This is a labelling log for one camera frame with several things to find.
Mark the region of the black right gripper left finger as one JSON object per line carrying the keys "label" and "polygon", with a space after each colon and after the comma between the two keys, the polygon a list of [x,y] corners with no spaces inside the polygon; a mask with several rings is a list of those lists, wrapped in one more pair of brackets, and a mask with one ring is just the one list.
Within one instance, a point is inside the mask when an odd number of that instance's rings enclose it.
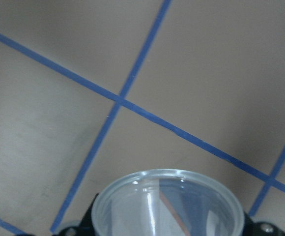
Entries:
{"label": "black right gripper left finger", "polygon": [[59,236],[95,236],[95,229],[93,226],[91,213],[94,202],[98,197],[98,193],[94,196],[87,211],[83,215],[81,222],[77,226],[69,226],[59,231]]}

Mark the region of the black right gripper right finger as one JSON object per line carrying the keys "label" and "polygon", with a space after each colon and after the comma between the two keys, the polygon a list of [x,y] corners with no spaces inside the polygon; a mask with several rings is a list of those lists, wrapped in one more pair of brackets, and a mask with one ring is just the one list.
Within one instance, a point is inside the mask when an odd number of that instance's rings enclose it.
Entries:
{"label": "black right gripper right finger", "polygon": [[244,213],[245,221],[242,236],[285,236],[285,231],[273,223],[259,221],[255,222]]}

